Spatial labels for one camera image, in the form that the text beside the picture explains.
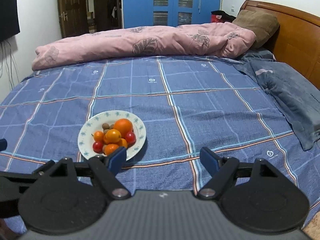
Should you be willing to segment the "front small mandarin orange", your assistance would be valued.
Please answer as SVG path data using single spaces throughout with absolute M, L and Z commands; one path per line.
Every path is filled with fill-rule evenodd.
M 104 155 L 108 156 L 111 155 L 115 150 L 119 148 L 119 145 L 117 144 L 107 144 L 103 147 L 103 153 Z

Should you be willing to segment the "front red cherry tomato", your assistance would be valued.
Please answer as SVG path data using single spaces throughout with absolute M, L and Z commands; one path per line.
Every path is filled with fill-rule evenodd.
M 103 152 L 103 147 L 104 147 L 104 143 L 101 141 L 95 141 L 92 145 L 93 151 L 99 154 Z

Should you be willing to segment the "white floral plate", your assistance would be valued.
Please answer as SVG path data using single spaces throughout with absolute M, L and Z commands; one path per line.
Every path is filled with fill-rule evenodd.
M 121 110 L 101 112 L 85 122 L 78 134 L 78 148 L 81 155 L 86 160 L 96 156 L 97 153 L 95 153 L 92 148 L 92 145 L 94 143 L 94 132 L 101 131 L 102 125 L 104 123 L 112 125 L 117 120 L 123 118 L 128 119 L 132 122 L 133 132 L 136 136 L 136 142 L 127 150 L 126 160 L 128 161 L 135 157 L 142 149 L 146 141 L 146 127 L 144 125 L 144 122 L 142 122 L 142 120 L 138 116 L 133 113 Z

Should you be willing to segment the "yellow-orange citrus fruit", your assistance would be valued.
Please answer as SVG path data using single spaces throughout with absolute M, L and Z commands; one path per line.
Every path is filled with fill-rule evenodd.
M 121 141 L 121 133 L 116 129 L 109 129 L 104 135 L 105 144 L 116 144 Z

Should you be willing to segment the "red cherry tomato in pile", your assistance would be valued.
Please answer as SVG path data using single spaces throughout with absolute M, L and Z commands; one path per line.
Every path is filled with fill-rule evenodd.
M 125 140 L 127 141 L 128 145 L 133 145 L 136 142 L 136 136 L 133 132 L 128 132 L 125 135 Z

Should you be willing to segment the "large orange on plate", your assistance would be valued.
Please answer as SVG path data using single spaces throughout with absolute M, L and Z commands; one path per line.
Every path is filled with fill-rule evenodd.
M 124 138 L 127 133 L 133 131 L 133 124 L 128 119 L 119 119 L 114 123 L 114 129 L 118 130 L 121 133 L 121 137 Z

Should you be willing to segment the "blue plaid bed sheet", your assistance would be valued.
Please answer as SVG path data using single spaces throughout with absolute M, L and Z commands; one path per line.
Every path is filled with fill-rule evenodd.
M 198 190 L 208 180 L 199 151 L 241 161 L 264 157 L 319 213 L 319 143 L 304 151 L 272 97 L 231 61 L 135 57 L 56 67 L 26 77 L 1 103 L 1 170 L 29 173 L 62 157 L 83 161 L 87 120 L 121 110 L 138 116 L 146 141 L 118 179 L 130 190 Z

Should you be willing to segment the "grey-blue blanket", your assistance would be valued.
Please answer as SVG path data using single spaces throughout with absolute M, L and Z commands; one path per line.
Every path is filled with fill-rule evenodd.
M 233 66 L 272 97 L 300 141 L 310 150 L 319 141 L 319 89 L 268 50 L 249 50 Z

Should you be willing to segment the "pink rolled quilt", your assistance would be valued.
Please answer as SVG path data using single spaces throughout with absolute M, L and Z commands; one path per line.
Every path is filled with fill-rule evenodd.
M 209 55 L 236 58 L 253 45 L 253 31 L 233 23 L 144 26 L 64 38 L 36 48 L 33 71 L 110 58 Z

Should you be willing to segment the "wooden headboard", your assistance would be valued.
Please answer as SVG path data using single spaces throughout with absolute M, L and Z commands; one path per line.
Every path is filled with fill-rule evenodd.
M 265 43 L 277 61 L 285 62 L 319 88 L 319 17 L 284 5 L 245 0 L 241 10 L 276 16 L 280 27 Z

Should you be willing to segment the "brown pillow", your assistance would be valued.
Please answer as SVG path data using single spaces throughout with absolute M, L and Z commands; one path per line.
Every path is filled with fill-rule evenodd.
M 252 49 L 261 48 L 280 27 L 276 16 L 249 10 L 241 10 L 232 23 L 255 33 L 256 39 L 251 46 Z

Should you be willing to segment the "red and black bag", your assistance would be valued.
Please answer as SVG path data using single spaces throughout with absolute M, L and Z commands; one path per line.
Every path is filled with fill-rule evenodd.
M 225 23 L 225 22 L 233 22 L 236 19 L 235 16 L 229 15 L 223 10 L 215 10 L 211 12 L 211 23 Z

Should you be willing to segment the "brown wooden door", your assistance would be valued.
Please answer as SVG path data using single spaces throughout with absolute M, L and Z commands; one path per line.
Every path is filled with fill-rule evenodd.
M 86 0 L 57 0 L 57 4 L 63 38 L 89 33 Z

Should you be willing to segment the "blue wardrobe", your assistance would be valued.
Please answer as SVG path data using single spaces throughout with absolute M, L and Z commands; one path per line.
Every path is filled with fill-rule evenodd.
M 123 27 L 203 24 L 211 12 L 220 9 L 221 0 L 121 0 Z

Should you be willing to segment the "black wall television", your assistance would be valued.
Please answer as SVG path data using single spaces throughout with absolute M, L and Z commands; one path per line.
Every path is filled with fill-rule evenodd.
M 0 41 L 3 42 L 20 33 L 17 0 L 1 0 Z

